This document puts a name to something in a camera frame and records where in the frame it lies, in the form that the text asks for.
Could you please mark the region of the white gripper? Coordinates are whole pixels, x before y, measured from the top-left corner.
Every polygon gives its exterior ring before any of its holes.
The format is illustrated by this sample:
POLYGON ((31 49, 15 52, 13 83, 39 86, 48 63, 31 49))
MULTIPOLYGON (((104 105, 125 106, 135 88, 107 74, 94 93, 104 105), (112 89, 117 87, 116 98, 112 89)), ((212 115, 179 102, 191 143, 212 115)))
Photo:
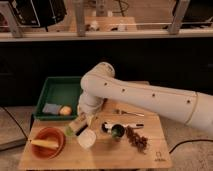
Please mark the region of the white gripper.
POLYGON ((66 134, 68 136, 79 136, 87 127, 91 125, 91 122, 92 116, 81 114, 68 124, 66 134))

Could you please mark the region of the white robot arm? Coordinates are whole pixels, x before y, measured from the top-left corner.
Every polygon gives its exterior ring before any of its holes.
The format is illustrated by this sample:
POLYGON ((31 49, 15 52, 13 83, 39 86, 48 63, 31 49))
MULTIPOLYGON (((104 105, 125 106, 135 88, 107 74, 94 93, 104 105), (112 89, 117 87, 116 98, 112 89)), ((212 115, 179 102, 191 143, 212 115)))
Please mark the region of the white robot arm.
POLYGON ((108 62, 95 65, 80 79, 77 114, 96 114, 105 99, 155 112, 213 136, 213 95, 121 81, 108 62))

